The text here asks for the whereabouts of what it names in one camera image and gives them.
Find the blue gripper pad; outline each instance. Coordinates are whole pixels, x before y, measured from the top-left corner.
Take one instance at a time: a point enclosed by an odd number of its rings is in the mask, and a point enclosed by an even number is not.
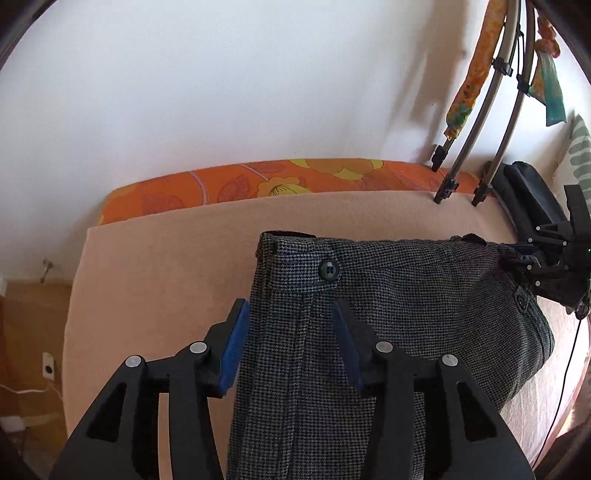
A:
[[[345,365],[349,384],[357,392],[361,393],[365,388],[361,366],[362,363],[371,362],[371,350],[369,351],[369,357],[363,355],[363,352],[360,355],[339,300],[335,300],[333,304],[332,317],[336,342],[339,345],[340,357]]]
[[[244,344],[246,337],[248,336],[248,327],[251,322],[251,309],[248,302],[244,299],[237,300],[232,307],[229,318],[236,316],[236,322],[228,337],[228,342],[223,354],[220,358],[220,375],[219,375],[219,391],[221,395],[225,395],[226,392],[234,383],[236,378],[236,372],[238,371],[238,365],[242,358],[242,351],[244,350]]]

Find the electrical outlet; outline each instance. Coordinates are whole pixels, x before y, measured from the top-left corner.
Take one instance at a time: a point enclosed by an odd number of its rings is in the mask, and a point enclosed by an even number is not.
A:
[[[56,380],[56,364],[53,361],[53,355],[47,352],[43,352],[43,378]]]

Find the orange fabric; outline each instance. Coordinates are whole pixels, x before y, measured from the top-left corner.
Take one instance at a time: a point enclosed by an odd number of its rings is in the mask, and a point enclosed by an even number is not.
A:
[[[413,190],[436,192],[447,172],[423,165],[364,158],[264,161],[203,168],[141,181],[112,192],[99,225],[182,208],[274,195]],[[460,173],[458,192],[478,180]]]
[[[556,30],[545,15],[538,15],[538,32],[541,39],[535,41],[535,50],[551,54],[555,59],[560,57],[560,45],[556,41]]]
[[[455,139],[466,125],[476,105],[482,86],[491,70],[493,55],[507,15],[508,0],[489,0],[476,50],[468,67],[466,80],[453,100],[447,116],[444,135]]]

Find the bed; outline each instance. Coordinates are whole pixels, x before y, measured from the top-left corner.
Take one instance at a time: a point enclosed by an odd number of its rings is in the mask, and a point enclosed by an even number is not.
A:
[[[284,160],[181,173],[113,192],[100,225],[88,232],[73,285],[63,357],[68,432],[127,356],[174,355],[223,320],[235,298],[248,298],[263,231],[353,240],[446,239],[474,232],[489,241],[515,241],[496,199],[478,208],[470,204],[470,189],[478,184],[474,177],[462,174],[463,190],[443,205],[434,204],[431,192],[444,174],[375,160]],[[538,300],[556,347],[502,412],[532,463],[548,431],[545,451],[564,423],[587,370],[590,346],[589,325],[583,322],[559,421],[552,427],[577,321],[560,305]],[[166,479],[165,396],[161,407],[160,465]],[[210,400],[222,466],[232,409],[233,393]]]

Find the metal rack pole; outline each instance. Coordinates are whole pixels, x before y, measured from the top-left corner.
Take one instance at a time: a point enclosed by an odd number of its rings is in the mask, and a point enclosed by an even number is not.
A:
[[[503,137],[501,146],[499,147],[499,150],[496,152],[495,159],[492,161],[491,166],[484,175],[483,179],[480,181],[480,185],[478,185],[478,188],[474,191],[474,199],[472,200],[472,205],[474,206],[477,206],[480,202],[484,202],[486,196],[492,190],[492,179],[495,177],[496,171],[499,169],[499,166],[503,161],[503,157],[505,156],[507,147],[509,146],[509,142],[511,142],[511,138],[513,137],[513,133],[515,132],[517,120],[519,119],[521,108],[523,107],[523,101],[530,89],[531,72],[534,66],[535,45],[535,11],[534,6],[530,0],[525,0],[525,13],[527,16],[527,33],[525,36],[523,71],[521,72],[521,75],[517,78],[519,82],[517,86],[517,88],[519,89],[519,93],[517,94],[517,100],[515,101],[515,106],[513,107],[513,113],[511,114],[511,118],[509,119],[509,125],[507,126],[507,130],[505,131],[505,136]]]
[[[505,21],[505,31],[503,33],[503,40],[501,42],[501,48],[499,49],[499,55],[495,59],[493,66],[495,68],[495,74],[493,75],[491,85],[486,93],[486,97],[478,112],[476,121],[466,143],[462,147],[460,154],[456,161],[453,163],[452,168],[443,179],[441,186],[439,187],[434,201],[435,203],[441,203],[443,199],[449,198],[452,193],[459,187],[459,183],[456,180],[457,174],[460,172],[462,165],[472,152],[472,148],[480,135],[482,127],[486,122],[488,114],[491,111],[492,104],[495,101],[496,94],[501,86],[502,79],[505,75],[511,75],[511,60],[512,54],[515,51],[517,35],[517,25],[519,23],[519,13],[521,11],[521,0],[509,0],[509,8],[507,10],[507,18]]]

